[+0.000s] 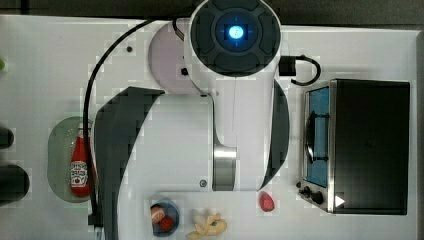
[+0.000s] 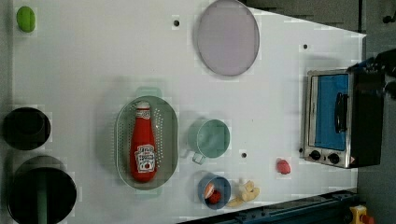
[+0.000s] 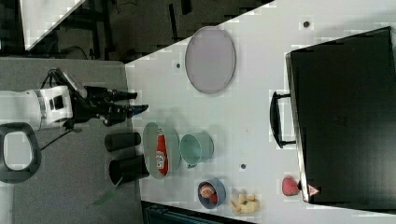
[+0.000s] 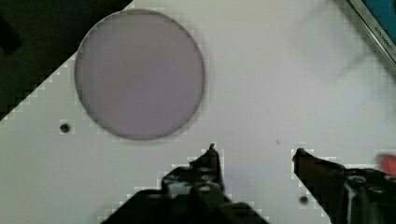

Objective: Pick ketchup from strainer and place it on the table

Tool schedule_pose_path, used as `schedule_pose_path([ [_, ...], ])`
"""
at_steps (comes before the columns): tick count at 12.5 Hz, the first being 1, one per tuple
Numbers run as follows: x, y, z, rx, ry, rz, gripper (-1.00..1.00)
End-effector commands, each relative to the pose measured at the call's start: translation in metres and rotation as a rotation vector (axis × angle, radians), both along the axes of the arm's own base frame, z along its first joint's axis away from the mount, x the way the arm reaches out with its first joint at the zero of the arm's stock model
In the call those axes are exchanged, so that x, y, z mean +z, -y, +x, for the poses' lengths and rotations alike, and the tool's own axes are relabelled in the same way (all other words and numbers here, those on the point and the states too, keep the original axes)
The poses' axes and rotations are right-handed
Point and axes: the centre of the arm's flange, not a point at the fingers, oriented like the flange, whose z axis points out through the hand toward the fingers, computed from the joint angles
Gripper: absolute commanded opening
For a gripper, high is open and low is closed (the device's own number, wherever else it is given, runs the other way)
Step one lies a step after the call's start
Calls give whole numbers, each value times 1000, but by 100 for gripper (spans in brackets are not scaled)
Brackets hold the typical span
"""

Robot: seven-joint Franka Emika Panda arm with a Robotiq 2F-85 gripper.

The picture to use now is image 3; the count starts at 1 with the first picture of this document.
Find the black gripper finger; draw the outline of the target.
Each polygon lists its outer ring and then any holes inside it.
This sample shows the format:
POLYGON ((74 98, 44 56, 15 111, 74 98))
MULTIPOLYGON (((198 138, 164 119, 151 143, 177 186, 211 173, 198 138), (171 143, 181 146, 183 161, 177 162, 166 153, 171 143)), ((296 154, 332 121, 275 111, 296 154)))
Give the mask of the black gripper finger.
POLYGON ((148 105, 113 105, 109 114, 113 119, 130 119, 148 109, 148 105))
POLYGON ((110 100, 112 102, 124 101, 124 100, 134 100, 137 97, 136 92, 127 92, 127 91, 111 91, 110 100))

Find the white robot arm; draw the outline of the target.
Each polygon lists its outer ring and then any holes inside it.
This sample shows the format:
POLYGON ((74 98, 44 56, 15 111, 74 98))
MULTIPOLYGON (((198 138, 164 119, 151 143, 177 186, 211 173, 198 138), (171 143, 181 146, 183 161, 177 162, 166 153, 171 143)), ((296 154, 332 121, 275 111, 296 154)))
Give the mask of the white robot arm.
POLYGON ((1 91, 1 123, 23 122, 34 131, 64 127, 100 119, 106 127, 122 123, 149 109, 148 105, 118 105, 137 97, 136 92, 84 86, 28 91, 1 91))

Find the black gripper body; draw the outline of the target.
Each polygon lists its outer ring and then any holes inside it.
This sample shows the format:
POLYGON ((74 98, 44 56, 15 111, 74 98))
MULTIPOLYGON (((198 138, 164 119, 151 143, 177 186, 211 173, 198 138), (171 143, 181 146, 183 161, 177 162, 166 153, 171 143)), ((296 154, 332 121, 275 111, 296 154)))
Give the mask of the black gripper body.
POLYGON ((90 119, 101 119, 105 126, 117 123, 115 105, 115 90, 85 86, 87 97, 83 98, 79 91, 71 93, 73 117, 72 123, 84 123, 90 119))

